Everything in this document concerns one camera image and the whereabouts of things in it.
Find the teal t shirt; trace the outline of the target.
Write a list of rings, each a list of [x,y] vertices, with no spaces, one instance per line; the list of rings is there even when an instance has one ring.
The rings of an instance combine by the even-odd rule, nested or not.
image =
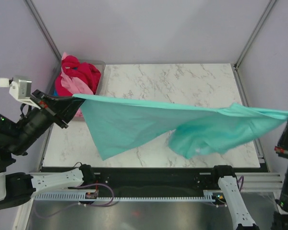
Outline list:
[[[288,111],[233,103],[206,108],[178,103],[75,94],[103,160],[142,146],[171,132],[168,147],[190,159],[224,154],[251,142],[288,121]]]

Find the grey plastic bin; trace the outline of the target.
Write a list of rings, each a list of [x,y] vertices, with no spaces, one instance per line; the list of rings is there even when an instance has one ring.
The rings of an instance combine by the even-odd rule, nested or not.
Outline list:
[[[102,90],[103,90],[102,88],[103,88],[104,85],[106,86],[107,82],[108,82],[108,80],[104,81],[104,72],[105,72],[105,69],[106,69],[105,62],[100,61],[100,60],[87,60],[87,59],[79,59],[79,61],[80,62],[90,63],[90,64],[94,65],[100,71],[101,77],[100,77],[100,80],[99,80],[99,83],[98,83],[98,86],[97,86],[97,89],[96,89],[96,95],[102,95]],[[47,93],[49,95],[51,95],[51,96],[54,95],[55,80],[59,76],[60,68],[61,68],[61,63],[59,62],[57,64],[57,66],[55,67],[55,69],[53,70],[53,75],[50,78],[48,86],[47,86],[47,89],[46,89]]]

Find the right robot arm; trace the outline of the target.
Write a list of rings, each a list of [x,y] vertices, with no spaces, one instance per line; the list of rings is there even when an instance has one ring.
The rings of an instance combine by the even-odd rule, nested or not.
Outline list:
[[[288,159],[288,121],[277,145],[275,146],[275,152],[279,157]],[[212,175],[210,176],[210,183],[214,188],[220,188],[223,192],[231,214],[233,229],[259,229],[244,204],[237,185],[237,177],[231,166],[219,165],[213,167]],[[288,230],[288,167],[285,173],[280,197],[276,200],[276,203],[286,212],[286,214],[281,214],[275,211],[273,214],[274,220],[271,229]]]

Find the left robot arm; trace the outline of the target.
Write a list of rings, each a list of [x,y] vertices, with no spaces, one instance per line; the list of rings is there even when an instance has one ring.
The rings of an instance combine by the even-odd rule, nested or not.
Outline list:
[[[12,171],[18,159],[54,124],[67,128],[84,103],[77,97],[56,97],[39,90],[29,97],[33,103],[18,122],[0,114],[0,210],[17,207],[31,198],[56,189],[92,188],[96,177],[90,165],[62,173],[32,175],[28,169]]]

